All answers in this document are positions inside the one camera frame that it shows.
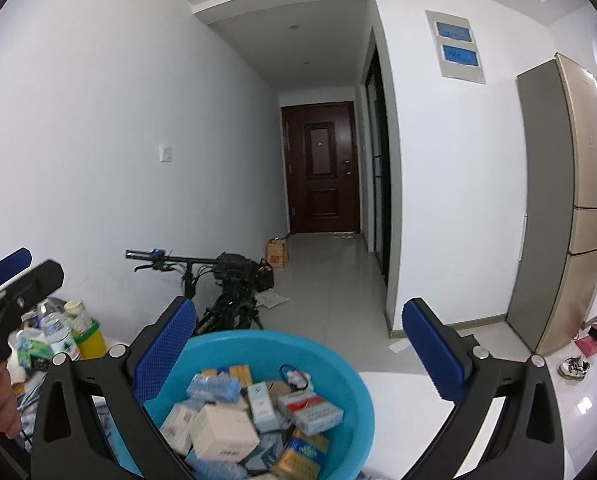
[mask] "black electric bike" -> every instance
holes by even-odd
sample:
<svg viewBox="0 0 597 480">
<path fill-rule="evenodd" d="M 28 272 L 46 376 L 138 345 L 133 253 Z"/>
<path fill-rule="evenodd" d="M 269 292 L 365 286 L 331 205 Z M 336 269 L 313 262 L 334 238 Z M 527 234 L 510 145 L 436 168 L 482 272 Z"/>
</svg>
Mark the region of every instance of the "black electric bike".
<svg viewBox="0 0 597 480">
<path fill-rule="evenodd" d="M 196 296 L 198 280 L 206 274 L 213 274 L 216 284 L 222 289 L 221 294 L 208 307 L 202 319 L 196 323 L 192 336 L 220 330 L 248 329 L 252 323 L 263 330 L 259 311 L 256 307 L 256 275 L 259 264 L 240 254 L 222 253 L 216 259 L 187 258 L 171 256 L 162 249 L 144 251 L 126 251 L 128 260 L 143 260 L 147 265 L 137 266 L 134 272 L 141 269 L 153 269 L 160 272 L 178 271 L 182 274 L 183 295 L 192 300 Z"/>
</svg>

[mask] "light switch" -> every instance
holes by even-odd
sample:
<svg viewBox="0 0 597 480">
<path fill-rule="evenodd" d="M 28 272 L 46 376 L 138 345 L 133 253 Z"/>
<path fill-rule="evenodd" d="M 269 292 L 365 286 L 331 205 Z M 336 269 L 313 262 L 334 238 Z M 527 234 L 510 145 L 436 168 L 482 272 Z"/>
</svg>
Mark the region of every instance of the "light switch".
<svg viewBox="0 0 597 480">
<path fill-rule="evenodd" d="M 171 146 L 166 146 L 165 144 L 161 144 L 158 148 L 158 153 L 160 154 L 161 162 L 171 162 L 172 161 L 172 147 Z"/>
</svg>

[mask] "shoe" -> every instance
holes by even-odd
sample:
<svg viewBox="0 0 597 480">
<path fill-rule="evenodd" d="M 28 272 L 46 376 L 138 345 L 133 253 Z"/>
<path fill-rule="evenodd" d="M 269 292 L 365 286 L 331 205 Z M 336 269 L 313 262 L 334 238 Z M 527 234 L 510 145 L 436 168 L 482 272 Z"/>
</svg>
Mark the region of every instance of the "shoe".
<svg viewBox="0 0 597 480">
<path fill-rule="evenodd" d="M 571 381 L 582 381 L 589 371 L 590 364 L 582 356 L 570 357 L 558 367 L 560 377 Z"/>
</svg>

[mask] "glossy floor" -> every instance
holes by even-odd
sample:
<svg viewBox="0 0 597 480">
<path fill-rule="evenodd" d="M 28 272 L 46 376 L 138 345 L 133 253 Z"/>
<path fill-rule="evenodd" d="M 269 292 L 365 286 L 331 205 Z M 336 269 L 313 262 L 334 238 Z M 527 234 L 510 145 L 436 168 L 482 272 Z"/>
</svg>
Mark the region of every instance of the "glossy floor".
<svg viewBox="0 0 597 480">
<path fill-rule="evenodd" d="M 304 234 L 290 237 L 290 264 L 275 270 L 276 291 L 289 301 L 262 309 L 265 328 L 313 339 L 362 372 L 425 374 L 412 348 L 395 353 L 383 309 L 386 288 L 360 235 Z M 530 352 L 506 323 L 473 330 L 492 355 L 524 361 Z M 572 344 L 547 358 L 558 398 L 566 449 L 578 472 L 597 448 L 597 355 L 580 383 L 561 378 L 564 359 L 580 355 Z"/>
</svg>

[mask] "handlebar grip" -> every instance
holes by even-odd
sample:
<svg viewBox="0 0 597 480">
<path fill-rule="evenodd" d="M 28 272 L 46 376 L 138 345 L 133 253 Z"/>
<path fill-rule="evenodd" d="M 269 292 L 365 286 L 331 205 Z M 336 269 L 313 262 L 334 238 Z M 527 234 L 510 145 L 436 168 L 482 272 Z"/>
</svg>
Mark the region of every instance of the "handlebar grip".
<svg viewBox="0 0 597 480">
<path fill-rule="evenodd" d="M 125 251 L 125 258 L 127 260 L 144 260 L 151 262 L 154 257 L 154 252 L 146 253 L 145 251 Z"/>
</svg>

